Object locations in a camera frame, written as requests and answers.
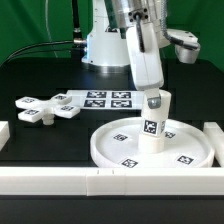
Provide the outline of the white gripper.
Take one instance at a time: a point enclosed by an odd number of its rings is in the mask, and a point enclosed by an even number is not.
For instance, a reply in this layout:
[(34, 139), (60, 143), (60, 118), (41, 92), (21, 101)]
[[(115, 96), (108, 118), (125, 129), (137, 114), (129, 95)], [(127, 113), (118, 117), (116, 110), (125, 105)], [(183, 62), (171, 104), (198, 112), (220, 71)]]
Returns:
[(161, 107), (161, 96), (158, 88), (163, 85), (164, 79), (157, 37), (153, 23), (142, 24), (141, 28), (144, 43), (143, 52), (140, 51), (137, 28), (130, 27), (126, 32), (133, 82), (137, 90), (146, 90), (145, 98), (148, 107), (158, 109)]

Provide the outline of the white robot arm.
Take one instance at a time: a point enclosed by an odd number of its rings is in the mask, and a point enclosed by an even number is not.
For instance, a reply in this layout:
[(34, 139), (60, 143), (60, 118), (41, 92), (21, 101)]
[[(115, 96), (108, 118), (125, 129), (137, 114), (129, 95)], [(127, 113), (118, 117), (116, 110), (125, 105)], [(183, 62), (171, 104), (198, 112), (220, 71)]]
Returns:
[(130, 70), (135, 88), (151, 109), (161, 106), (160, 61), (162, 0), (92, 0), (93, 28), (82, 62), (102, 73)]

